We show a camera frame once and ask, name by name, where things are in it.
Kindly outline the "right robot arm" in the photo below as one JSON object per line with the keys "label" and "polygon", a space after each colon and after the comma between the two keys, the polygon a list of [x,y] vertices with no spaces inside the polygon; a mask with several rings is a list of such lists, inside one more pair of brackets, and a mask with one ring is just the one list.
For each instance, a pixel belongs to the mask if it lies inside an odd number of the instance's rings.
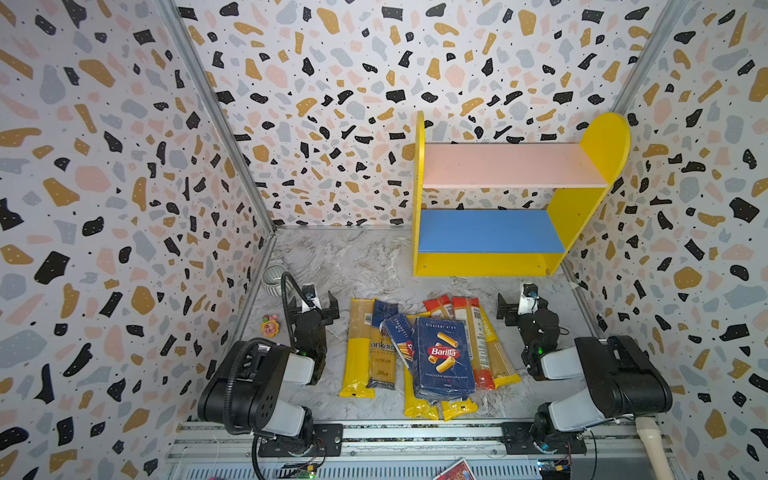
{"label": "right robot arm", "polygon": [[539,450],[558,453],[575,446],[578,435],[591,427],[671,409],[671,387],[631,337],[577,337],[572,346],[560,348],[559,317],[534,284],[523,286],[516,303],[498,295],[496,317],[518,330],[521,360],[533,379],[585,382],[570,397],[538,407],[530,438]]}

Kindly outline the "blue Barilla spaghetti box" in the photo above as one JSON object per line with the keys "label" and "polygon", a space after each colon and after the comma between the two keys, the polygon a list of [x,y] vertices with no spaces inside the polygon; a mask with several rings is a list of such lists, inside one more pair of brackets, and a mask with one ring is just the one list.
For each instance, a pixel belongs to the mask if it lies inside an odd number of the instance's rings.
{"label": "blue Barilla spaghetti box", "polygon": [[382,321],[382,328],[390,337],[399,357],[408,369],[413,362],[412,325],[404,314],[398,313]]}

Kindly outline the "blue Barilla rigatoni box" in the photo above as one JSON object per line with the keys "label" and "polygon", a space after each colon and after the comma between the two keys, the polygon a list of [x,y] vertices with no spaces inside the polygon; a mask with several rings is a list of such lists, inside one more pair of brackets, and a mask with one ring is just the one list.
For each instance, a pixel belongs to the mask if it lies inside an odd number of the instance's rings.
{"label": "blue Barilla rigatoni box", "polygon": [[420,317],[412,335],[414,395],[428,402],[465,399],[475,392],[467,331],[458,320]]}

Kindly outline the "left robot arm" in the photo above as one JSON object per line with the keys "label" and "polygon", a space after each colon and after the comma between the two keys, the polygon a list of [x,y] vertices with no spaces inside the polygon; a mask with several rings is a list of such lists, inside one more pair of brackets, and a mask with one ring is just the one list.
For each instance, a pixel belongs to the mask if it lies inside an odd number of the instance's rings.
{"label": "left robot arm", "polygon": [[232,435],[295,441],[305,448],[314,440],[312,413],[282,400],[280,392],[288,383],[319,382],[328,351],[326,327],[340,313],[333,294],[325,308],[315,298],[307,307],[295,298],[285,307],[293,343],[281,345],[263,338],[235,342],[203,389],[197,415]]}

